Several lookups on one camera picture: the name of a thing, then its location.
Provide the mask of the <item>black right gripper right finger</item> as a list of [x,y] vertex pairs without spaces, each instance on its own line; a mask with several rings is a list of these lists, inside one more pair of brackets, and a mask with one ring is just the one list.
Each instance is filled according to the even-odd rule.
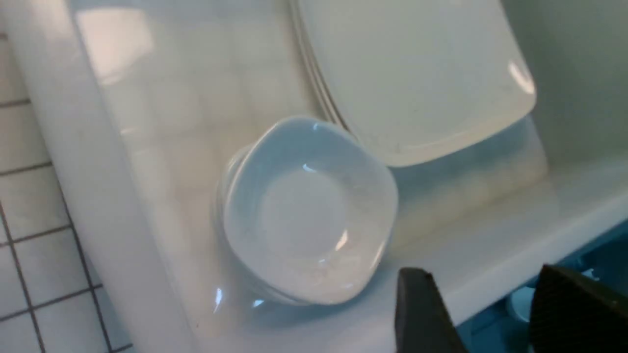
[[563,266],[545,264],[529,319],[534,353],[626,353],[627,297]]

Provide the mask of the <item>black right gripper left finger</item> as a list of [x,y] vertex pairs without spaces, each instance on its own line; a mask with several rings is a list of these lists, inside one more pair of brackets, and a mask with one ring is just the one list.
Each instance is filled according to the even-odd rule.
[[398,271],[395,300],[397,353],[466,353],[433,275],[421,268]]

